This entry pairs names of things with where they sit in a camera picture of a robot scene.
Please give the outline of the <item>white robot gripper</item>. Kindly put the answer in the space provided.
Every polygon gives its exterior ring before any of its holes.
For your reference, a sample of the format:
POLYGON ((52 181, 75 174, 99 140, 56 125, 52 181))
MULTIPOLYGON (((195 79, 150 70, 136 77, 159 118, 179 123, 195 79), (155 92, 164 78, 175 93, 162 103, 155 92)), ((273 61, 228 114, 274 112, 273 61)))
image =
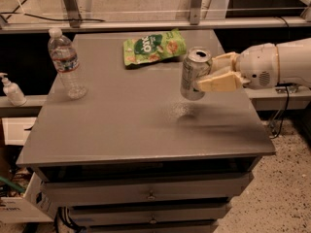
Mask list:
POLYGON ((230 72, 202 77, 194 87, 203 92, 230 92, 243 85, 251 89, 274 87, 279 81, 278 61, 277 47, 270 43, 249 47, 240 54, 224 53, 212 58, 211 72, 226 67, 230 72))

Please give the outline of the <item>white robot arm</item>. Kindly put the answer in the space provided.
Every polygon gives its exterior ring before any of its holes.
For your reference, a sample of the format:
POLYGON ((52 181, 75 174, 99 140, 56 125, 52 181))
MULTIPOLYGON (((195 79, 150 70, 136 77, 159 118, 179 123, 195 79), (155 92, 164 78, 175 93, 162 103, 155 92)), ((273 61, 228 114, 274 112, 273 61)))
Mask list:
POLYGON ((251 46, 241 53, 212 58, 207 76, 193 85, 199 91, 234 91, 240 87, 264 89, 282 84, 311 86, 311 39, 251 46))

